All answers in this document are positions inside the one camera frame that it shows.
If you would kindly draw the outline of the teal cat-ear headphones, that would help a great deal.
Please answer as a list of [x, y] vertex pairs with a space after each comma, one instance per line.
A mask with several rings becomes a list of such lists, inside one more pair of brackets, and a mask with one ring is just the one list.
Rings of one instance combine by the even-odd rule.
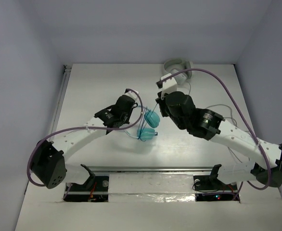
[[159, 126], [160, 117], [153, 110], [148, 107], [144, 108], [144, 113], [142, 119], [138, 125], [138, 129], [135, 135], [130, 134], [127, 130], [125, 130], [125, 134], [130, 136], [133, 139], [140, 140], [142, 142], [150, 141], [154, 137], [158, 136], [158, 132], [155, 129]]

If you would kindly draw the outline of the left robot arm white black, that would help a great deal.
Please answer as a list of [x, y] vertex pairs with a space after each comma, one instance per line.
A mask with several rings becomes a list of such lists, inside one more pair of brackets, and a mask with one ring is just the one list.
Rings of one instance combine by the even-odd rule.
[[130, 128], [132, 111], [141, 104], [137, 92], [127, 91], [115, 104], [98, 111], [85, 125], [66, 128], [40, 140], [27, 164], [28, 180], [48, 189], [62, 182], [79, 185], [84, 190], [90, 189], [95, 181], [94, 173], [85, 164], [70, 166], [67, 160], [95, 139], [114, 130]]

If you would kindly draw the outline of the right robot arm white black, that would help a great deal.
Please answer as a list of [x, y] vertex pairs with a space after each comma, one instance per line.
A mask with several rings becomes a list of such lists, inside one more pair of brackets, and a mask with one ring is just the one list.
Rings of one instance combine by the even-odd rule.
[[225, 184], [256, 180], [279, 188], [282, 185], [282, 143], [273, 144], [254, 139], [222, 115], [209, 109], [195, 107], [191, 96], [181, 91], [157, 94], [156, 102], [163, 117], [169, 117], [180, 130], [207, 141], [229, 147], [249, 158], [248, 162], [233, 166], [213, 166], [206, 184], [220, 189]]

